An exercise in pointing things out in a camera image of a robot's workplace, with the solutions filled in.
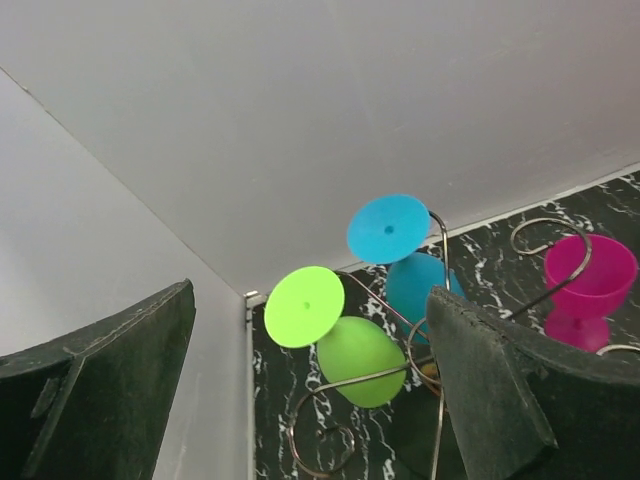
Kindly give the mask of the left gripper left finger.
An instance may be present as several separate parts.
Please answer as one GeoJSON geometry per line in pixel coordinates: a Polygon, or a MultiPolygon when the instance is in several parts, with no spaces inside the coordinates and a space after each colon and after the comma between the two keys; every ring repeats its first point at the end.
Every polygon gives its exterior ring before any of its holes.
{"type": "Polygon", "coordinates": [[[2,478],[152,478],[195,316],[185,279],[2,357],[2,478]]]}

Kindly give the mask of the magenta wine glass back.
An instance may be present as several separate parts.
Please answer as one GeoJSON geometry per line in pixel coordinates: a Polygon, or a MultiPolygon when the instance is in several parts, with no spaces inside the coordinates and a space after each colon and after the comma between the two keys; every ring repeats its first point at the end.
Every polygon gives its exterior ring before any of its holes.
{"type": "Polygon", "coordinates": [[[551,295],[553,309],[545,334],[587,352],[605,347],[610,339],[607,317],[626,299],[638,275],[638,261],[624,244],[589,234],[592,253],[585,270],[551,295]]]}

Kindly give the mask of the green wine glass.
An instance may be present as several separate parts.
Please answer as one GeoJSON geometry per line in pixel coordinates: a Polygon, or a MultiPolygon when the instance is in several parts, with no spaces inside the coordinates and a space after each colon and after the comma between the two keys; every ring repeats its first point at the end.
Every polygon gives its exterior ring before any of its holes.
{"type": "Polygon", "coordinates": [[[336,273],[321,266],[297,269],[282,278],[268,297],[264,322],[279,346],[314,345],[321,373],[329,383],[391,373],[338,388],[353,405],[377,408],[390,402],[406,379],[403,350],[368,319],[343,313],[346,293],[336,273]]]}

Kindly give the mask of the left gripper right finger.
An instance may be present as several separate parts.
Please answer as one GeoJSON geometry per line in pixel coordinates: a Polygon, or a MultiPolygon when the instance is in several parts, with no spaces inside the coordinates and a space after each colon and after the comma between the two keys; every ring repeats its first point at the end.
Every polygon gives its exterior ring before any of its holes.
{"type": "Polygon", "coordinates": [[[638,478],[638,355],[584,352],[442,287],[427,323],[468,478],[638,478]]]}

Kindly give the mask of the blue wine glass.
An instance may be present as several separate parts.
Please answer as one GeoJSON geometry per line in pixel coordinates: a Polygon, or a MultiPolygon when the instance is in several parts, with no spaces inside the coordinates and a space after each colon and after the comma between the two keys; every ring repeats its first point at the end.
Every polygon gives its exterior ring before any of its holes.
{"type": "Polygon", "coordinates": [[[388,267],[386,302],[398,312],[400,328],[409,334],[426,317],[427,298],[435,286],[449,284],[465,295],[453,270],[443,260],[418,250],[431,228],[431,212],[421,200],[391,194],[361,207],[347,228],[347,245],[359,260],[388,267]]]}

